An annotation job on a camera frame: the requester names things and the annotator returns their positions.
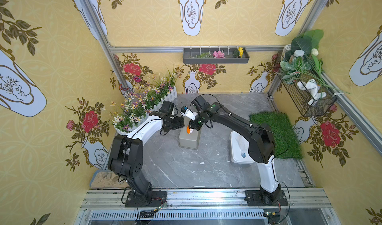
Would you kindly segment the beige tissue box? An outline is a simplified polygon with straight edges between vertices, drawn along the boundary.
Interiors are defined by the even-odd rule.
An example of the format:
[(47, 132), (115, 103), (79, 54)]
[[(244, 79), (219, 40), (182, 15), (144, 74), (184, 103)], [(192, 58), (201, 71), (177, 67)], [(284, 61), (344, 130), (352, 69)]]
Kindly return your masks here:
[(201, 131), (193, 130), (191, 134), (187, 133), (187, 126), (189, 126), (190, 119), (184, 117), (184, 127), (181, 128), (179, 135), (179, 147), (186, 149), (197, 150), (199, 148)]

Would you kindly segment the white tissue box lid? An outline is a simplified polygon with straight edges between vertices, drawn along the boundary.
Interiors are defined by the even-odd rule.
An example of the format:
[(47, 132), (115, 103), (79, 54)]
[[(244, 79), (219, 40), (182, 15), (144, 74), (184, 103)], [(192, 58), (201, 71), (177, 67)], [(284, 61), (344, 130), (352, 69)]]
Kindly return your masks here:
[[(255, 161), (249, 156), (249, 141), (239, 133), (232, 131), (230, 134), (231, 161), (236, 164), (253, 164)], [(240, 150), (246, 150), (246, 158), (241, 156)]]

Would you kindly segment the orange tissue pack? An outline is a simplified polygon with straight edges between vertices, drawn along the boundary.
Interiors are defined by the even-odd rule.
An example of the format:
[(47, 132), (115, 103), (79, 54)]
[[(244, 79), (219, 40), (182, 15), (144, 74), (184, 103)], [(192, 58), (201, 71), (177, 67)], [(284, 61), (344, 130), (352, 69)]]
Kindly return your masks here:
[(192, 132), (193, 132), (193, 130), (189, 126), (187, 126), (187, 133), (191, 134)]

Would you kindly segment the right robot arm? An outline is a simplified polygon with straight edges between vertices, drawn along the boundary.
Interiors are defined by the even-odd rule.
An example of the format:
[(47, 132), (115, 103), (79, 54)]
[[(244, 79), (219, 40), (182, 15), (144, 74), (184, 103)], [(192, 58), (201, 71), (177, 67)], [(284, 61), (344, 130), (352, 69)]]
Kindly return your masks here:
[(250, 121), (229, 111), (219, 101), (210, 104), (203, 95), (197, 96), (191, 105), (197, 110), (193, 112), (189, 107), (183, 106), (181, 112), (190, 119), (189, 128), (200, 130), (208, 122), (222, 124), (242, 136), (249, 144), (247, 153), (257, 163), (262, 194), (276, 197), (282, 191), (277, 180), (274, 160), (276, 142), (274, 134), (268, 124), (261, 125)]

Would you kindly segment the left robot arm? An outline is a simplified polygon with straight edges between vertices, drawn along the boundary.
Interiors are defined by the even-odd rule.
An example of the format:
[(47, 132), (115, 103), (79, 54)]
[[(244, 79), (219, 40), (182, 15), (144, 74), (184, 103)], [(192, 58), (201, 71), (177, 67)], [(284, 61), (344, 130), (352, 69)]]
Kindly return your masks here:
[(121, 197), (125, 207), (160, 207), (165, 203), (167, 192), (154, 191), (142, 172), (143, 146), (158, 131), (166, 135), (183, 128), (184, 118), (178, 113), (174, 103), (164, 101), (160, 110), (150, 113), (135, 130), (114, 138), (107, 167), (119, 180), (127, 181), (130, 191), (125, 188)]

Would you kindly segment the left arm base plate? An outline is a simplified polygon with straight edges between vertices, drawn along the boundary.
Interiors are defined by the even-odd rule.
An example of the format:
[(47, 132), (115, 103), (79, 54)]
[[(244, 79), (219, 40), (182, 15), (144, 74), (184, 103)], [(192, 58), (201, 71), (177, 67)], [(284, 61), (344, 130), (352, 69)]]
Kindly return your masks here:
[(130, 191), (125, 200), (127, 208), (148, 208), (160, 207), (167, 200), (167, 192), (164, 190), (151, 191), (147, 195), (141, 195), (138, 192)]

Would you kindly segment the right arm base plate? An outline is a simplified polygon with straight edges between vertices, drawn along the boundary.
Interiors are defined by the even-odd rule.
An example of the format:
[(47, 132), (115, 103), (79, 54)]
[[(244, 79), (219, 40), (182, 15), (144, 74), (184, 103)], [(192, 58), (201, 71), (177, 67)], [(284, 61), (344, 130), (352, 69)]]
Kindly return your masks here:
[(249, 207), (255, 206), (288, 206), (288, 197), (283, 190), (269, 193), (265, 190), (245, 190), (245, 198)]

